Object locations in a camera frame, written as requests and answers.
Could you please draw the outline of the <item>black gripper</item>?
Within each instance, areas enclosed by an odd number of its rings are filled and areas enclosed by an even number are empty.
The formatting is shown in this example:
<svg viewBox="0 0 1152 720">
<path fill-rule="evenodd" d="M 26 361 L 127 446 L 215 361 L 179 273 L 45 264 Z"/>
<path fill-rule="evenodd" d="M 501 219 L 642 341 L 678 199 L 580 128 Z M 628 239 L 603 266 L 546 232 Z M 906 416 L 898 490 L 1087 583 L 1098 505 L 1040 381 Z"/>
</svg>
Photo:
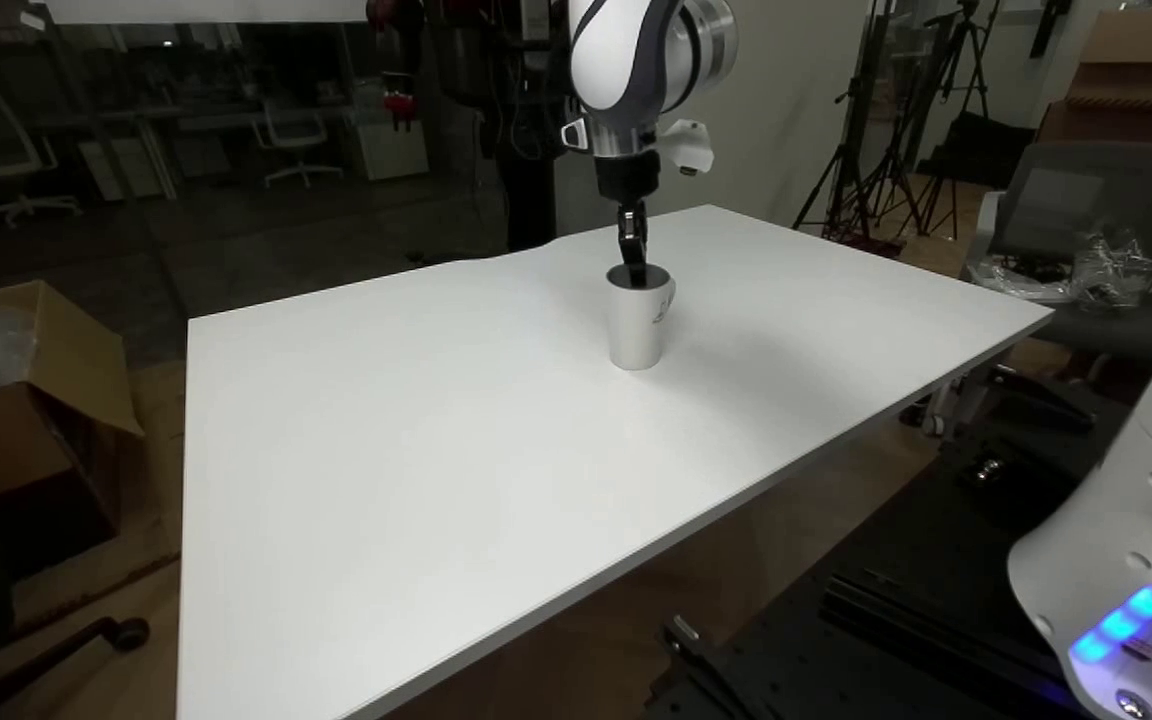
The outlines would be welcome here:
<svg viewBox="0 0 1152 720">
<path fill-rule="evenodd" d="M 594 186 L 603 199 L 618 203 L 615 216 L 615 245 L 618 259 L 628 273 L 649 266 L 649 216 L 642 216 L 642 194 L 660 186 L 660 157 L 639 153 L 639 157 L 615 157 L 594 165 Z"/>
</svg>

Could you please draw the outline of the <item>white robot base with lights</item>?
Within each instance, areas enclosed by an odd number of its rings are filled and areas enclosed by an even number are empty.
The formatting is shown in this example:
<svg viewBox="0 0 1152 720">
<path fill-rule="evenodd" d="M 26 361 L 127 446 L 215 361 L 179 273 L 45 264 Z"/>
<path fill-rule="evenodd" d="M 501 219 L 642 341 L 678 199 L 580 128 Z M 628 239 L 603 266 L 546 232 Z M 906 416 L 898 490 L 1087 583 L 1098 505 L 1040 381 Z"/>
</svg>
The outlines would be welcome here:
<svg viewBox="0 0 1152 720">
<path fill-rule="evenodd" d="M 1080 487 L 1007 547 L 1007 587 L 1095 720 L 1152 720 L 1152 384 Z"/>
</svg>

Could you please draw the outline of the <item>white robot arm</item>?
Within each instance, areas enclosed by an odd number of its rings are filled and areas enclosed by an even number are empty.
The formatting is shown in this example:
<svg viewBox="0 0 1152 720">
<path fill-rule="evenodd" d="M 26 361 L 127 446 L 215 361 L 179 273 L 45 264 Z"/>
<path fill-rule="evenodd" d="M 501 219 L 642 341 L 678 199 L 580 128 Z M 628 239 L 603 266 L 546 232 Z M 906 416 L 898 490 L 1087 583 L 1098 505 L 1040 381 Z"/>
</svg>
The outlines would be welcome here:
<svg viewBox="0 0 1152 720">
<path fill-rule="evenodd" d="M 568 86 L 574 114 L 560 143 L 594 165 L 594 186 L 615 203 L 618 274 L 649 266 L 649 194 L 660 159 L 707 177 L 715 149 L 705 118 L 674 118 L 692 94 L 736 62 L 729 0 L 568 0 Z"/>
</svg>

